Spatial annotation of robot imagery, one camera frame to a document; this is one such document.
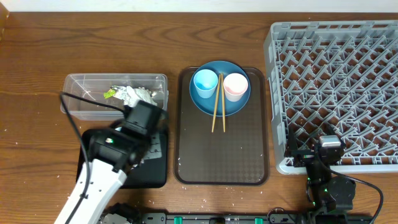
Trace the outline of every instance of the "green connector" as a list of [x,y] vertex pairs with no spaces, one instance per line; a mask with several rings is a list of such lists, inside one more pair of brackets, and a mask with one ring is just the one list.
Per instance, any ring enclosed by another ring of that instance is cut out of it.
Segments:
[[263,223],[262,218],[255,218],[254,219],[254,224],[262,224],[262,223]]
[[182,224],[182,217],[174,217],[174,224]]

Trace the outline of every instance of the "wood grain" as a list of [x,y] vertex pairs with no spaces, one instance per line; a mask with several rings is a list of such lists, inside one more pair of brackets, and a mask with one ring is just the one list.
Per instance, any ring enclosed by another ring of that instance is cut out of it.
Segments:
[[[11,13],[0,43],[0,223],[53,223],[75,185],[79,145],[57,95],[69,73],[164,73],[169,79],[167,183],[120,190],[111,204],[184,213],[305,210],[306,177],[276,171],[272,141],[264,185],[182,189],[172,172],[177,77],[186,67],[222,59],[265,73],[262,44],[273,22],[376,19],[398,14]],[[77,120],[82,132],[104,124]],[[354,176],[384,192],[377,223],[394,222],[398,174]],[[375,190],[357,185],[353,212],[373,214],[378,201]]]

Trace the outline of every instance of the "plastic dish rack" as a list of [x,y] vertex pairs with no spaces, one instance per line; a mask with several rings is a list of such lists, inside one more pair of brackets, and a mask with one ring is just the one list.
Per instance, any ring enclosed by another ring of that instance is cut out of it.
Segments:
[[280,173],[305,174],[284,157],[288,128],[305,149],[324,123],[346,143],[332,169],[398,172],[398,21],[275,23],[264,54]]

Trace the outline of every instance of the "white cup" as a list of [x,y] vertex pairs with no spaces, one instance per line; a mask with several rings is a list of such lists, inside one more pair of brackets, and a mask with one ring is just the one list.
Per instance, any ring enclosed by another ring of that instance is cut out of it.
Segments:
[[248,90],[249,82],[245,76],[239,73],[232,73],[226,76],[223,86],[227,100],[236,102]]

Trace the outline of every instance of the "white wall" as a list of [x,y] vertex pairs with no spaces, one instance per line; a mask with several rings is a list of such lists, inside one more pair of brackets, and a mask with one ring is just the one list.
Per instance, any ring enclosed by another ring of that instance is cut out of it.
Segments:
[[398,0],[0,0],[11,12],[398,12]]

